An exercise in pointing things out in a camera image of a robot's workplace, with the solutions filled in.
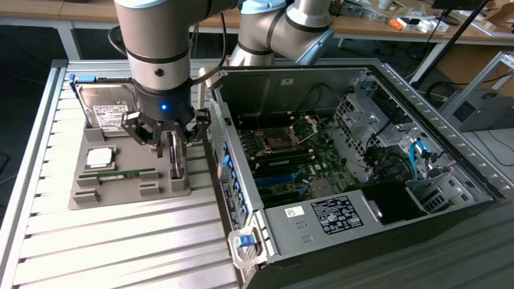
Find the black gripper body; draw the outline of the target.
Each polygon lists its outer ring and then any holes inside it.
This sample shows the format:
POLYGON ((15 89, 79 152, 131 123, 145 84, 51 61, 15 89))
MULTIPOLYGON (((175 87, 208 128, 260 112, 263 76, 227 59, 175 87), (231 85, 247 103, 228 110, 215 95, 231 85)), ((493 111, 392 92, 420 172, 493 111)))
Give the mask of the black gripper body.
POLYGON ((191 104, 192 79, 187 80, 173 89, 155 90, 133 82, 137 102, 143 114, 153 120, 188 123, 194 116, 191 104))

